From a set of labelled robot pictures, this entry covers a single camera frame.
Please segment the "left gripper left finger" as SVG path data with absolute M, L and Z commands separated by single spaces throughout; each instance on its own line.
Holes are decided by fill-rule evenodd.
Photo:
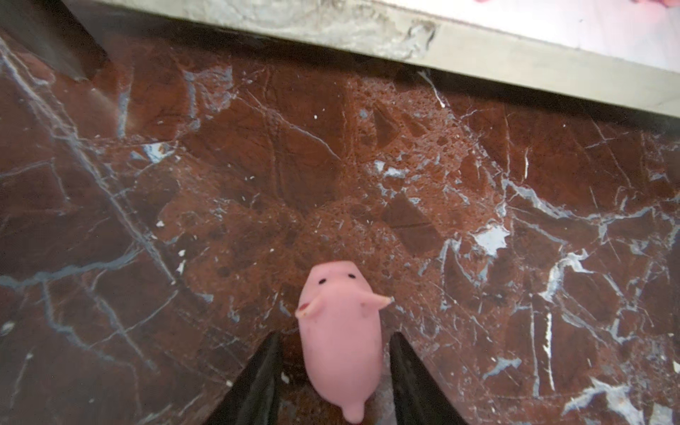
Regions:
M 282 371 L 281 335 L 271 332 L 204 424 L 276 424 Z

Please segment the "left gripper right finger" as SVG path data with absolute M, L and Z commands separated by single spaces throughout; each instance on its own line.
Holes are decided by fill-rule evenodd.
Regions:
M 391 336 L 389 349 L 398 425 L 468 424 L 401 332 Z

